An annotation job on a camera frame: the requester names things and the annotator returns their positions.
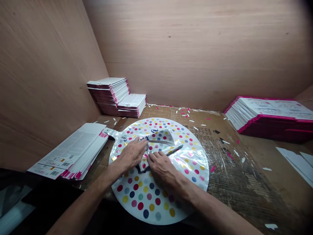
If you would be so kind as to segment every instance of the wooden wall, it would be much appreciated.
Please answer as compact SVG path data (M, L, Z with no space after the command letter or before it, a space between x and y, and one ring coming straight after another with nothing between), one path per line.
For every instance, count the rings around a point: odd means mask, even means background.
M312 84L312 33L294 0L84 0L110 76L156 104L224 111L237 95Z
M99 111L108 77L81 0L0 2L0 167L25 171Z
M295 99L305 107L313 110L313 85L298 94Z

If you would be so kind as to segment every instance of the round foil balloon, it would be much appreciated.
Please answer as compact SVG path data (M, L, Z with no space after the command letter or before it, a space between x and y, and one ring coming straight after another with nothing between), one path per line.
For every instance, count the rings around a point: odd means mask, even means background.
M169 158L178 171L206 191L209 184L209 165L203 147L191 131L169 119L147 118L128 126L115 137L109 164L119 157L130 141L138 136L146 137L151 134L154 142L149 142L149 152L165 152L173 148L164 142L157 142L164 140L165 135L167 139L172 138L175 145L183 144L183 147L171 153ZM145 157L142 161L144 171L134 167L112 185L118 201L134 217L150 224L168 225L185 219L192 209L154 177Z

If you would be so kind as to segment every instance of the finger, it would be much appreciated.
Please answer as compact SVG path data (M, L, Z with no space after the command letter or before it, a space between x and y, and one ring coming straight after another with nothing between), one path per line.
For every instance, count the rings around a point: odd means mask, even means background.
M161 157L161 155L158 152L154 152L153 154L156 156L156 158L160 158Z
M147 157L147 159L150 159L152 162L155 162L157 160L157 158L154 155L154 153L149 153L149 156Z
M166 156L166 154L163 153L162 151L159 151L158 154L160 154L160 156Z
M142 158L142 156L143 156L143 154L144 154L144 152L145 152L146 150L147 150L146 148L143 148L143 149L141 150L141 152L140 152L140 154L139 154L140 158Z
M152 159L150 158L150 155L147 157L147 162L148 162L150 168L152 169L154 163L153 163Z

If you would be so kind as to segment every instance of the white paper scrap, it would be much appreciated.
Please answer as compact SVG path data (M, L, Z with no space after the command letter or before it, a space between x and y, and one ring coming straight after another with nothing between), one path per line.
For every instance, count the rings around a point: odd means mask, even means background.
M234 149L234 152L235 152L235 154L236 154L238 157L240 157L239 154L237 153L237 151L236 151L235 149Z
M265 224L265 226L266 226L267 228L272 229L272 230L275 230L276 228L278 228L278 226L277 226L276 224Z

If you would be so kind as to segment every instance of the work surface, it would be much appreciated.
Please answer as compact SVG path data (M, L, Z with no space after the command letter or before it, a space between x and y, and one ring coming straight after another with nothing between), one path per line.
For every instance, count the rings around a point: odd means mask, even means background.
M176 107L147 105L139 120L168 118L193 132L207 153L210 171L215 166L210 173L207 192L264 234L294 234L304 229L311 218L313 189L275 148L311 154L304 146L239 135L223 113L190 109L190 117L185 118L181 112L188 113ZM117 131L138 121L101 116L97 122L108 120L105 124ZM106 143L85 179L76 182L75 187L85 190L105 170L113 143L114 140ZM116 200L112 191L105 197ZM186 223L206 228L196 215L188 218ZM276 224L278 229L273 231L264 224Z

